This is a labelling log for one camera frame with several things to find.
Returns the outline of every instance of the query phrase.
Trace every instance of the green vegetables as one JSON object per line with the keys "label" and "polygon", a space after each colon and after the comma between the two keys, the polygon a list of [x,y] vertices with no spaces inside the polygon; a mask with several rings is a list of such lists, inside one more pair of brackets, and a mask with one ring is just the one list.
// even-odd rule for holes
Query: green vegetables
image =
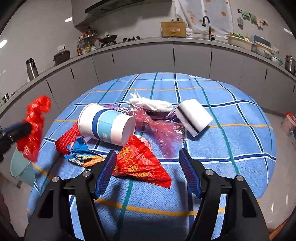
{"label": "green vegetables", "polygon": [[245,39],[245,37],[241,36],[240,34],[230,33],[229,35],[234,36],[234,37],[238,37],[238,38],[241,38],[241,39]]}

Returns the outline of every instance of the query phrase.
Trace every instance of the faucet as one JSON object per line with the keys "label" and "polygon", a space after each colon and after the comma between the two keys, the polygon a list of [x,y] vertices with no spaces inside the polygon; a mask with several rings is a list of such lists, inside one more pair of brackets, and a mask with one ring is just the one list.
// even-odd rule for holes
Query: faucet
{"label": "faucet", "polygon": [[205,19],[207,19],[207,21],[209,22],[209,40],[212,40],[212,33],[211,33],[211,22],[208,18],[207,15],[204,16],[203,20],[202,20],[202,26],[205,27]]}

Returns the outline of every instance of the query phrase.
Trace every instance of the table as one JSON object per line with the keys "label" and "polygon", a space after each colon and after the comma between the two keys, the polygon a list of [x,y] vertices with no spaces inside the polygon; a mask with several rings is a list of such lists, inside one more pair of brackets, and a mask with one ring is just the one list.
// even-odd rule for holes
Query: table
{"label": "table", "polygon": [[[36,183],[28,201],[28,218],[37,199],[50,181],[76,177],[85,169],[66,160],[55,150],[55,141],[64,134],[89,103],[125,106],[130,93],[166,100],[174,106],[186,99],[197,99],[214,120],[195,138],[186,134],[185,147],[192,158],[221,176],[241,174],[259,200],[274,171],[276,144],[273,129],[258,104],[236,87],[215,80],[177,73],[146,73],[122,77],[96,86],[73,101],[54,121],[42,141],[38,161],[33,164]],[[200,200],[189,191],[178,162],[164,158],[158,145],[143,134],[155,156],[172,178],[170,189],[129,178],[111,177],[104,195],[95,201],[110,240],[185,240],[193,225]],[[101,155],[119,146],[90,139],[88,147]],[[75,197],[70,196],[71,216],[76,237],[83,238]],[[221,196],[213,238],[220,234],[226,195]]]}

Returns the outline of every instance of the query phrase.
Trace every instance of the white curtain with oranges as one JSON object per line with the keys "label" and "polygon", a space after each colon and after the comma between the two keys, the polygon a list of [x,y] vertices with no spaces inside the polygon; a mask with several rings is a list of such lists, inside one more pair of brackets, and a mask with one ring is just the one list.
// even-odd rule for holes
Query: white curtain with oranges
{"label": "white curtain with oranges", "polygon": [[233,32],[232,15],[229,0],[174,0],[176,17],[186,23],[186,33],[209,34],[202,26],[202,19],[207,15],[211,21],[211,32],[222,37]]}

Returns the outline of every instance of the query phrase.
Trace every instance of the metal screw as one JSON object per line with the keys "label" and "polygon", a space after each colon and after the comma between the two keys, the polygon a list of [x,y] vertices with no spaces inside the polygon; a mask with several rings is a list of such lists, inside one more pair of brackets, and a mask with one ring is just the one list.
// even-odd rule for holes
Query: metal screw
{"label": "metal screw", "polygon": [[59,177],[53,177],[53,178],[52,178],[52,181],[53,181],[54,183],[56,183],[58,180],[59,180]]}
{"label": "metal screw", "polygon": [[213,175],[214,174],[214,171],[211,170],[211,169],[206,169],[205,173],[209,176]]}
{"label": "metal screw", "polygon": [[242,182],[242,181],[244,180],[244,177],[241,176],[241,175],[238,175],[238,176],[237,176],[237,180],[239,180],[240,182]]}
{"label": "metal screw", "polygon": [[84,177],[88,177],[90,174],[91,174],[90,171],[85,171],[85,172],[82,173],[82,175],[83,175]]}

